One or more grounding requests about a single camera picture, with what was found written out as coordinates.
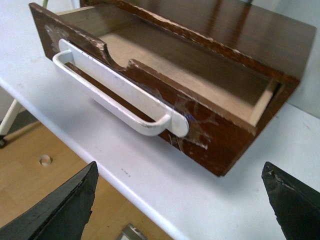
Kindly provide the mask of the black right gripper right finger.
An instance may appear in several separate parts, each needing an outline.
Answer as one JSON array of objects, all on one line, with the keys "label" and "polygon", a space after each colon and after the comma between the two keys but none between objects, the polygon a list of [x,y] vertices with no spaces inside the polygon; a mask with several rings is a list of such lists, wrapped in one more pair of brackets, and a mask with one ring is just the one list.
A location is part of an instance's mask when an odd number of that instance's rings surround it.
[{"label": "black right gripper right finger", "polygon": [[285,238],[318,240],[320,193],[268,161],[261,178]]}]

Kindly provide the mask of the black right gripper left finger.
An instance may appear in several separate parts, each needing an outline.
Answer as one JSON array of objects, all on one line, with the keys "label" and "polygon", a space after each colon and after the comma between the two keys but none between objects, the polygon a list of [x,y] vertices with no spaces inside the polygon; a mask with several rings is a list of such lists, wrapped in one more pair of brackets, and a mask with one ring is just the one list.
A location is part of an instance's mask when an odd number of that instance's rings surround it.
[{"label": "black right gripper left finger", "polygon": [[92,214],[95,161],[0,229],[2,240],[79,240]]}]

